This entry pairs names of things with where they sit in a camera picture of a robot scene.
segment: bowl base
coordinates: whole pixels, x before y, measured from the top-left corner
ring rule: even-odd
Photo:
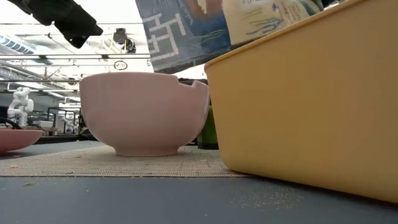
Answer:
[[[155,157],[155,156],[172,156],[177,153],[178,148],[158,148],[158,149],[114,149],[118,156],[136,156],[136,157]]]

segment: green object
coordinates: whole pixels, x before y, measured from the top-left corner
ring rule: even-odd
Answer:
[[[203,127],[198,136],[198,148],[218,149],[216,126],[214,123],[213,108],[211,106],[209,106],[205,127]]]

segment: woven placemat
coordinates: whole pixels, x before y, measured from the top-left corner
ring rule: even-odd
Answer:
[[[0,161],[0,176],[14,177],[242,177],[218,150],[184,146],[165,157],[117,156],[109,146]]]

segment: yellow plastic bin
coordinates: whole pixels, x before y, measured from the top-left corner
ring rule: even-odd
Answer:
[[[232,170],[398,203],[398,0],[347,0],[206,64]]]

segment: table surface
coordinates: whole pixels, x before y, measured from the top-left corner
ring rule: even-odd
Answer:
[[[99,142],[31,146],[34,156]],[[0,223],[398,223],[398,205],[279,180],[0,177]]]

